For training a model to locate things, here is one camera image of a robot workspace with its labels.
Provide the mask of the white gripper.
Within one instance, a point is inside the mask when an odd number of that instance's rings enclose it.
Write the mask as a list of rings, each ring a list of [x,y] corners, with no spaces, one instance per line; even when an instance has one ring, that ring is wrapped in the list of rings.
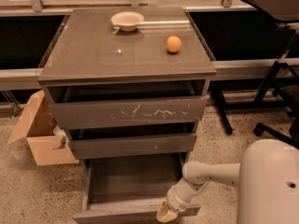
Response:
[[[207,182],[193,184],[181,178],[176,185],[167,192],[156,214],[156,219],[161,223],[170,222],[178,217],[178,213],[185,212],[191,200],[199,195],[207,186]]]

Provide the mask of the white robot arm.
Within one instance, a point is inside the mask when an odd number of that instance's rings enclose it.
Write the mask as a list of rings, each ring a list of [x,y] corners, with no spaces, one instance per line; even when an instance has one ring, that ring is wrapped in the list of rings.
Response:
[[[299,224],[299,149],[289,144],[256,141],[240,163],[186,162],[182,178],[162,201],[157,220],[177,218],[209,182],[238,188],[237,224]]]

